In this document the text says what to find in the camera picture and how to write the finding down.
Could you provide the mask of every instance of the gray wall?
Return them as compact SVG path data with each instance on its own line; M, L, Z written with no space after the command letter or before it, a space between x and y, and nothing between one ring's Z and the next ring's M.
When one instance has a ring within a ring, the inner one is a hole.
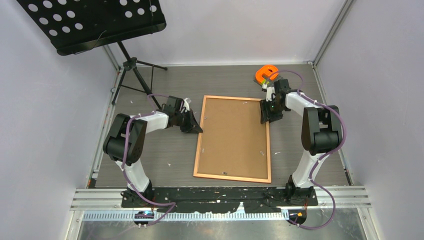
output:
M385 239L423 239L424 1L356 1L318 64Z
M306 62L317 55L342 5L342 0L160 0L166 28L124 44L130 54L156 64Z
M101 48L57 55L15 0L0 6L0 32L0 239L58 240L116 74Z

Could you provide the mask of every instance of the music stand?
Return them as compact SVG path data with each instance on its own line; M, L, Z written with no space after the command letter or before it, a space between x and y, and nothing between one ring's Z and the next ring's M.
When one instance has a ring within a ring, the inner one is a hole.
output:
M121 87L152 94L153 69L167 67L130 57L122 41L162 31L167 26L159 0L17 0L50 39L61 56L80 54L96 47L118 43L126 62L116 94ZM152 67L150 88L137 70L137 63ZM133 70L144 91L122 85ZM161 108L156 98L153 101Z

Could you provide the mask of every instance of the orange object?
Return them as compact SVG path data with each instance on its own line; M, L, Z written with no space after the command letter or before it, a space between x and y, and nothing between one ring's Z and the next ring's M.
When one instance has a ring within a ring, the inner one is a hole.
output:
M267 79L270 77L271 74L278 72L278 68L274 65L265 65L261 67L255 74L255 80L259 85L263 84L269 84L269 81ZM278 76L278 73L272 75L270 80L274 80Z

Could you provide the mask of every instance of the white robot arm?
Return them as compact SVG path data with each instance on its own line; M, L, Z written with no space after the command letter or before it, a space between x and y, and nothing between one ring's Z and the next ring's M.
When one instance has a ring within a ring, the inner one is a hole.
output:
M133 189L128 183L127 187L130 190L146 195L151 192L151 181L146 176L140 160L146 134L172 126L179 126L183 133L197 134L203 132L193 116L189 103L190 100L188 98L182 99L169 96L167 103L162 106L162 109L140 116L131 123L125 172L129 182L136 189ZM116 162L122 171L125 148L125 137L122 134L125 133L127 123L132 117L134 116L118 114L103 144L103 151Z
M341 123L329 110L305 100L296 90L292 90L287 79L276 80L271 87L263 85L262 90L266 91L266 98L260 101L262 124L283 118L283 111L293 110L302 117L303 155L296 171L286 184L286 190L289 192L289 197L299 193L310 193L313 186L310 179L315 179L327 157L321 160L319 158L335 149L342 141ZM336 106L329 107L336 112L339 111ZM310 178L310 173L317 162Z

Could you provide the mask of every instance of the cork board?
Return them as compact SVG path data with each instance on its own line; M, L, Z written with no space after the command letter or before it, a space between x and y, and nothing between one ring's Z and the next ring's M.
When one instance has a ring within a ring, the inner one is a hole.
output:
M270 126L260 99L205 95L195 177L271 183Z

